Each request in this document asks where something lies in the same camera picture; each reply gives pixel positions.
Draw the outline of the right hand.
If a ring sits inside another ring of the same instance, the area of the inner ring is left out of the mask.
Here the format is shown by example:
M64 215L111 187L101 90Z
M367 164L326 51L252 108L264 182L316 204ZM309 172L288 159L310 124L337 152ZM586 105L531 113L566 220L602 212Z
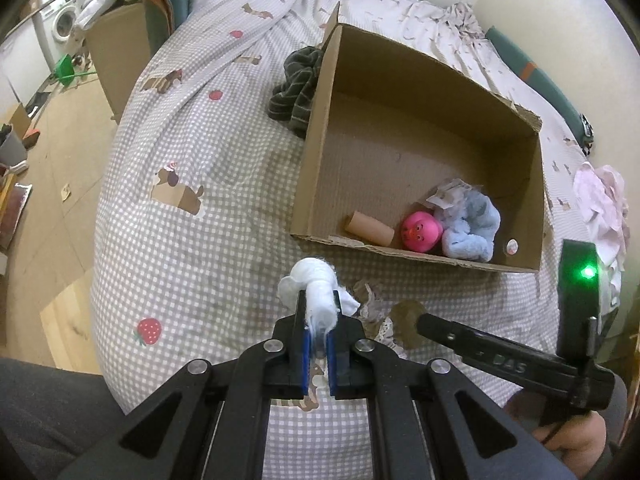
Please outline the right hand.
M541 394L521 390L511 396L504 410L548 451L559 454L577 479L585 479L608 442L604 418L591 411L572 416L561 425L541 425L546 403L547 399Z

